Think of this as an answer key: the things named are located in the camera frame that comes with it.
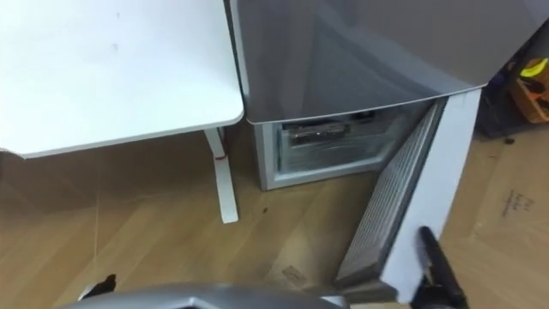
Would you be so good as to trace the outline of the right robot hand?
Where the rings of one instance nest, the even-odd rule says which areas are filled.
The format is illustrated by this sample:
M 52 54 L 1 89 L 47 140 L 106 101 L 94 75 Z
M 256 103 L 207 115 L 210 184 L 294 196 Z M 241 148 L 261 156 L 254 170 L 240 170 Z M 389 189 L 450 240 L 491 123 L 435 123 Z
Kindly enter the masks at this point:
M 468 309 L 465 292 L 459 285 L 434 232 L 427 226 L 419 229 L 426 257 L 426 269 L 410 303 L 412 309 Z

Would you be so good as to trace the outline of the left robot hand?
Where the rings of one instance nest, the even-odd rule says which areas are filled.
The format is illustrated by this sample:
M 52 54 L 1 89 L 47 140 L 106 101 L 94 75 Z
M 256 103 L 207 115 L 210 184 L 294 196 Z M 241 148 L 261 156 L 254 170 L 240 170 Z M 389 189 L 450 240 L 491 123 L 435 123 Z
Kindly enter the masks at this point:
M 115 274 L 110 274 L 105 280 L 86 287 L 77 300 L 80 301 L 96 295 L 111 293 L 115 290 L 116 286 L 117 276 Z

